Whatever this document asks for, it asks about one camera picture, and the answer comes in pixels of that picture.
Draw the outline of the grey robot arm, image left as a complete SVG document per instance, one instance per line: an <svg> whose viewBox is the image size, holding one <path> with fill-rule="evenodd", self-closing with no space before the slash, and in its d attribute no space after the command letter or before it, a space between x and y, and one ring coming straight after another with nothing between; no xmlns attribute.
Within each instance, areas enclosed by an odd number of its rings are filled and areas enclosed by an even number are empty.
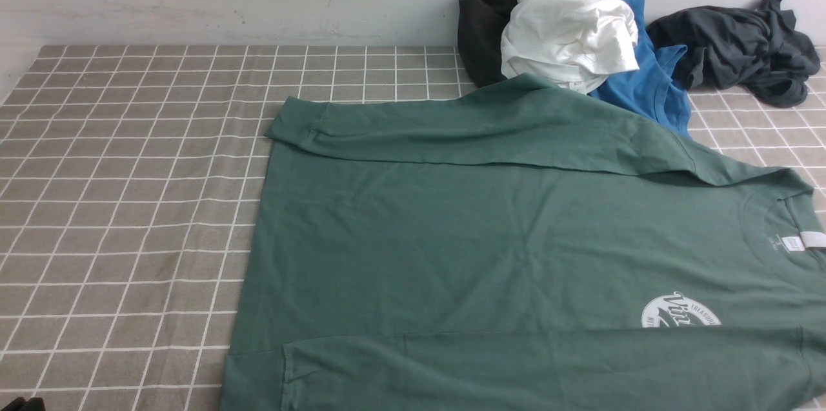
<svg viewBox="0 0 826 411"><path fill-rule="evenodd" d="M45 402L41 398L17 397L7 403L1 411L45 411Z"/></svg>

